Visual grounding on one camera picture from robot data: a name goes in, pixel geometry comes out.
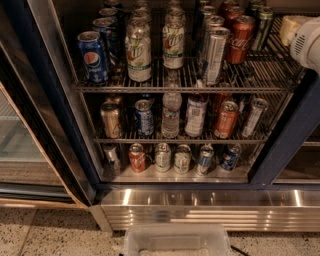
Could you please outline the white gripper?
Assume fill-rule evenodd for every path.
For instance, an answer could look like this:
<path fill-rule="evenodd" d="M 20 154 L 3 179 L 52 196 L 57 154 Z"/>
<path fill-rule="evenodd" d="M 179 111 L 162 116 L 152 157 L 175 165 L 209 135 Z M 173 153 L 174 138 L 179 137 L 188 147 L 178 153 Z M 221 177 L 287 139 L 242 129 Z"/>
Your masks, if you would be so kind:
<path fill-rule="evenodd" d="M 303 67 L 320 70 L 320 17 L 286 15 L 282 19 L 280 39 L 290 46 L 293 59 Z"/>

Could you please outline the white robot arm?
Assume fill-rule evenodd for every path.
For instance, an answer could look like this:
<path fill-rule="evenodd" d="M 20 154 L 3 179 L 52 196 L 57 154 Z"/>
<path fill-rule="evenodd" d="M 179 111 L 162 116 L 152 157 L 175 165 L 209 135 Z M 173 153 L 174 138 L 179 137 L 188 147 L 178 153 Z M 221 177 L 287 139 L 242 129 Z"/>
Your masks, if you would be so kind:
<path fill-rule="evenodd" d="M 290 55 L 303 67 L 320 73 L 320 17 L 285 15 L 280 39 Z"/>

